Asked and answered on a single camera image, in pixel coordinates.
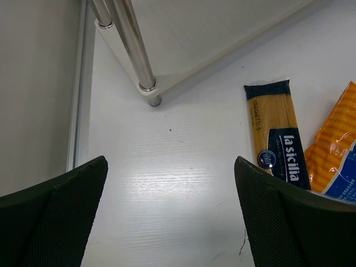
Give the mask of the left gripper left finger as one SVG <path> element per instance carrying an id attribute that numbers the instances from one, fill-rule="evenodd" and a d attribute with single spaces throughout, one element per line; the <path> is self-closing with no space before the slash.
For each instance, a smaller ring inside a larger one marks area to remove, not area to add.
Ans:
<path id="1" fill-rule="evenodd" d="M 1 197 L 1 266 L 80 266 L 108 173 L 99 156 Z"/>

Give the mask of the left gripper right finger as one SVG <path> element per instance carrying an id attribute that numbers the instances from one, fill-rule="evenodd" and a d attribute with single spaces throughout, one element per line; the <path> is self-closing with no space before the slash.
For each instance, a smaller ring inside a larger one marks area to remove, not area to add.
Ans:
<path id="1" fill-rule="evenodd" d="M 241 156 L 234 174 L 255 266 L 355 266 L 355 205 L 300 189 Z"/>

